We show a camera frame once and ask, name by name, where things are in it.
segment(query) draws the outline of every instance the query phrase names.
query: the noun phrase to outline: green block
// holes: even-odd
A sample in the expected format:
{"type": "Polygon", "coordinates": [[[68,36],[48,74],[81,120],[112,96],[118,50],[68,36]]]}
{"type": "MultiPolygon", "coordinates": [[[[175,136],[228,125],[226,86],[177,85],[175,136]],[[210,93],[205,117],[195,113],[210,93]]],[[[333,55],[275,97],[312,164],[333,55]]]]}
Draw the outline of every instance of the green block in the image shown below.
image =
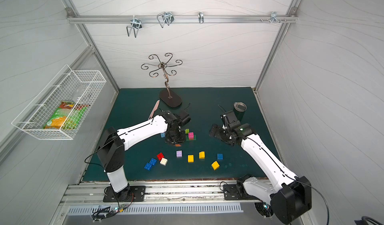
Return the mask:
{"type": "Polygon", "coordinates": [[[189,139],[188,137],[185,137],[185,140],[186,141],[194,141],[194,140],[196,140],[196,135],[193,136],[193,139],[189,139]]]}

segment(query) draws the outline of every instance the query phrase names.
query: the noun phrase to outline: wire basket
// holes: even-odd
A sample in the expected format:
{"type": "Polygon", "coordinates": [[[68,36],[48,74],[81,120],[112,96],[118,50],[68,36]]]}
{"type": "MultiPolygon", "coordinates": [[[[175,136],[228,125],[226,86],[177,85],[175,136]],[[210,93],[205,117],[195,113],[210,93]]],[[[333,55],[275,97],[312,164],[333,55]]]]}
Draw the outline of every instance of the wire basket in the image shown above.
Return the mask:
{"type": "Polygon", "coordinates": [[[74,71],[66,65],[12,121],[12,125],[39,140],[72,140],[105,83],[98,70],[74,71]],[[61,119],[61,126],[49,126],[51,116],[57,114],[63,101],[69,102],[70,106],[66,107],[65,115],[57,118],[61,119]]]}

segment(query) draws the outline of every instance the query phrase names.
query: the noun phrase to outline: table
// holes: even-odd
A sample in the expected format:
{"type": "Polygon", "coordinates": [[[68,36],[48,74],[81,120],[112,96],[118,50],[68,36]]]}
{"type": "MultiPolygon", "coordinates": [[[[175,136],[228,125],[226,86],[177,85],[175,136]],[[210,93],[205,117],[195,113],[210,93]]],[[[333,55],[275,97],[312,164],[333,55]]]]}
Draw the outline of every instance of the table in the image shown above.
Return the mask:
{"type": "MultiPolygon", "coordinates": [[[[172,109],[160,101],[159,107],[177,113],[191,103],[188,112],[192,120],[182,129],[188,128],[196,135],[196,140],[186,141],[181,147],[175,147],[165,143],[164,138],[158,134],[139,142],[125,151],[124,170],[127,180],[236,179],[248,173],[265,177],[264,172],[241,146],[232,147],[219,139],[209,137],[213,123],[222,126],[222,111],[218,104],[229,111],[233,109],[234,102],[242,102],[247,105],[242,124],[249,123],[264,144],[278,157],[252,88],[172,89],[183,99],[181,106],[172,109]],[[182,158],[176,157],[178,150],[182,150],[182,158]],[[199,159],[201,151],[205,152],[205,159],[199,159]],[[157,159],[156,155],[160,152],[168,159],[167,165],[163,166],[157,161],[150,171],[144,169],[146,163],[151,158],[157,159]],[[218,160],[220,167],[213,170],[211,164],[217,160],[218,153],[223,154],[223,160],[218,160]],[[193,163],[188,163],[188,155],[194,155],[193,163]]],[[[162,88],[121,89],[105,128],[126,128],[146,121],[159,99],[161,90],[162,88]]],[[[97,155],[92,157],[91,162],[100,164],[97,155]]],[[[99,166],[90,164],[84,173],[83,181],[108,181],[108,178],[99,166]]]]}

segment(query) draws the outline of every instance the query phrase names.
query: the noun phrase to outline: green snack package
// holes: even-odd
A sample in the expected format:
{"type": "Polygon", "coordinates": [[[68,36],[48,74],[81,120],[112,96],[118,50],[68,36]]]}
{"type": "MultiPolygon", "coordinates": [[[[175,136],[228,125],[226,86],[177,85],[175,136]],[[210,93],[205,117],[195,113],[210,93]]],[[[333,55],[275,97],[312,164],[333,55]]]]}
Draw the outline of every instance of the green snack package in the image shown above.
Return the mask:
{"type": "Polygon", "coordinates": [[[88,105],[78,104],[76,107],[74,106],[74,102],[61,101],[60,106],[55,110],[43,129],[59,129],[64,122],[64,129],[75,129],[88,105]]]}

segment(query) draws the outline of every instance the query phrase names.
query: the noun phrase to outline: metal tree stand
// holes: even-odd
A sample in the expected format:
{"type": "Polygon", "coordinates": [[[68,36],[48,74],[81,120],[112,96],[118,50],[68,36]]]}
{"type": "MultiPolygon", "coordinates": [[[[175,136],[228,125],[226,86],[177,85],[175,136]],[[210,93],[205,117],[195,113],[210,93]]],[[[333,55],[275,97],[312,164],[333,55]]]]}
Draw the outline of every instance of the metal tree stand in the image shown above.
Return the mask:
{"type": "Polygon", "coordinates": [[[166,81],[165,81],[166,89],[164,89],[164,90],[162,90],[160,92],[159,97],[168,106],[170,106],[170,107],[178,107],[182,103],[182,99],[181,99],[181,97],[179,95],[177,95],[174,91],[172,91],[169,88],[169,84],[168,84],[169,83],[169,77],[168,76],[175,76],[177,74],[177,72],[175,70],[171,70],[170,74],[169,74],[169,73],[167,73],[166,68],[167,67],[179,66],[179,65],[183,64],[183,61],[178,59],[178,60],[175,61],[178,64],[172,65],[172,66],[168,66],[169,61],[173,57],[173,54],[171,54],[171,53],[166,53],[165,54],[166,57],[171,56],[170,59],[168,59],[168,61],[166,63],[163,63],[162,61],[160,61],[159,57],[156,54],[151,54],[151,55],[149,55],[148,58],[152,60],[152,59],[155,59],[154,56],[156,56],[157,59],[159,60],[159,64],[158,65],[153,65],[153,64],[145,63],[145,64],[141,65],[141,69],[147,70],[149,68],[148,66],[145,66],[145,65],[157,66],[158,69],[149,72],[149,76],[152,77],[152,78],[156,78],[159,75],[158,73],[155,73],[157,70],[159,70],[159,69],[163,70],[164,78],[166,79],[166,81]]]}

